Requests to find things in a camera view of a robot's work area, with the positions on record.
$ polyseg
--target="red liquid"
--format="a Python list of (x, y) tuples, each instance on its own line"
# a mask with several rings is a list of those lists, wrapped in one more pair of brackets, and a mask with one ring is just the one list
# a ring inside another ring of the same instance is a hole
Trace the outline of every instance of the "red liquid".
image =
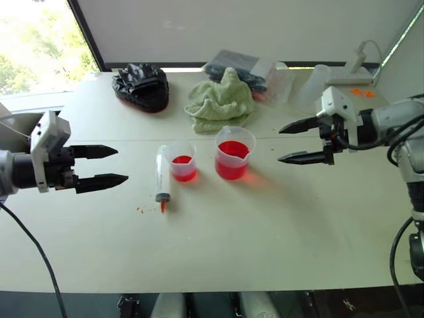
[[(249, 153), (249, 148), (247, 148), (245, 144), (235, 140), (225, 141), (218, 147), (225, 154), (229, 154), (230, 156), (237, 156), (242, 159)], [(218, 155), (215, 157), (215, 169), (222, 178), (235, 180), (240, 178), (246, 172), (247, 163), (237, 168), (228, 167), (219, 161)]]
[[(177, 158), (173, 159), (172, 162), (175, 163), (175, 164), (188, 164), (190, 162), (190, 160), (191, 160), (190, 156), (178, 156)], [(172, 174), (172, 175), (174, 176), (174, 178), (177, 181), (185, 182), (185, 181), (189, 181), (189, 180), (191, 180), (195, 177), (196, 170), (194, 170), (192, 173), (186, 174), (184, 176), (179, 176), (179, 175), (176, 175), (176, 174)]]

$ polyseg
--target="clear plastic container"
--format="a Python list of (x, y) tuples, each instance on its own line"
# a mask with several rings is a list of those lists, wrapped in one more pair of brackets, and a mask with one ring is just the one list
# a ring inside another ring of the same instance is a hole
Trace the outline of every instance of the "clear plastic container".
[(217, 134), (215, 170), (224, 179), (239, 179), (246, 172), (256, 146), (254, 135), (242, 127), (224, 126)]
[(195, 146), (185, 140), (173, 141), (166, 147), (166, 158), (175, 179), (185, 182), (195, 177), (195, 153)]
[(310, 77), (292, 97), (291, 104), (306, 113), (316, 113), (316, 102), (321, 99), (323, 91), (327, 88), (325, 82), (329, 77), (329, 72), (329, 66), (322, 64), (316, 65)]

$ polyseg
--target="orange object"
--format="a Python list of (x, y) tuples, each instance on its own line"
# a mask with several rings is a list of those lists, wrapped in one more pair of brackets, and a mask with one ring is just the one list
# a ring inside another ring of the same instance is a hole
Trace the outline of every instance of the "orange object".
[(374, 97), (375, 94), (373, 91), (365, 91), (365, 97)]
[(360, 89), (358, 88), (352, 89), (350, 92), (356, 96), (360, 96)]

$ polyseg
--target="plastic cup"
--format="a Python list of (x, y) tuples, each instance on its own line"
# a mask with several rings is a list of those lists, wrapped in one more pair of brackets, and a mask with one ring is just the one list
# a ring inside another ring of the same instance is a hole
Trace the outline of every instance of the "plastic cup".
[(196, 175), (196, 164), (194, 156), (195, 147), (188, 141), (177, 140), (166, 147), (166, 158), (170, 164), (170, 171), (173, 177), (185, 182)]
[(256, 146), (253, 134), (242, 127), (224, 126), (217, 134), (215, 170), (224, 179), (239, 179), (246, 172)]

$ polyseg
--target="black cable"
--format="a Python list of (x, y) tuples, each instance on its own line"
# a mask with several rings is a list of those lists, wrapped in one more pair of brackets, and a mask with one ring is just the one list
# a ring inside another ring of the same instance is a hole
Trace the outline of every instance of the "black cable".
[(424, 119), (424, 115), (417, 116), (416, 118), (408, 121), (406, 124), (403, 124), (401, 127), (396, 129), (394, 132), (388, 134), (386, 137), (380, 139), (379, 141), (373, 142), (372, 144), (365, 144), (362, 146), (355, 146), (353, 144), (349, 144), (345, 139), (342, 138), (339, 134), (336, 136), (336, 140), (344, 146), (345, 148), (353, 149), (353, 150), (368, 150), (373, 149), (375, 147), (379, 147), (396, 137), (398, 134), (400, 134), (402, 131), (410, 127), (411, 125), (414, 125), (415, 123), (419, 122), (421, 119)]
[(387, 159), (390, 161), (390, 163), (394, 164), (395, 166), (398, 166), (398, 163), (392, 157), (393, 151), (396, 149), (397, 146), (399, 146), (400, 143), (407, 140), (412, 134), (415, 134), (422, 127), (424, 127), (424, 120), (422, 120), (417, 126), (415, 126), (413, 129), (411, 129), (408, 133), (404, 134), (402, 137), (397, 139), (390, 146), (389, 150), (387, 151)]
[(51, 267), (50, 262), (48, 261), (46, 254), (42, 250), (40, 243), (35, 239), (35, 237), (31, 234), (31, 232), (23, 225), (21, 220), (8, 207), (6, 207), (1, 202), (0, 202), (0, 207), (3, 210), (5, 210), (7, 212), (7, 214), (9, 214), (12, 217), (12, 219), (14, 219), (16, 221), (16, 223), (18, 223), (19, 227), (25, 232), (26, 235), (28, 235), (30, 240), (37, 247), (37, 250), (40, 252), (41, 257), (42, 257), (44, 263), (46, 264), (48, 273), (50, 274), (50, 278), (52, 278), (54, 293), (56, 294), (56, 299), (58, 300), (58, 303), (59, 303), (59, 308), (60, 308), (60, 313), (62, 314), (62, 318), (67, 318), (68, 316), (66, 315), (64, 301), (62, 299), (62, 295), (60, 293), (59, 286), (58, 286), (58, 283), (56, 281), (56, 277), (53, 273), (53, 268)]
[(418, 95), (414, 95), (414, 96), (411, 96), (411, 97), (408, 97), (408, 98), (413, 99), (413, 98), (423, 98), (423, 97), (424, 97), (424, 94), (418, 94)]
[(402, 304), (403, 312), (405, 313), (405, 316), (407, 318), (412, 318), (411, 311), (409, 310), (405, 298), (403, 298), (402, 292), (400, 290), (398, 279), (396, 278), (396, 272), (395, 272), (395, 256), (396, 256), (396, 248), (398, 247), (399, 240), (405, 232), (406, 228), (412, 223), (412, 217), (408, 218), (406, 222), (402, 225), (399, 232), (397, 232), (395, 239), (393, 241), (392, 248), (390, 249), (390, 260), (389, 260), (389, 269), (390, 269), (390, 275), (392, 276), (393, 280), (393, 286), (395, 287), (397, 296), (399, 297), (400, 303)]

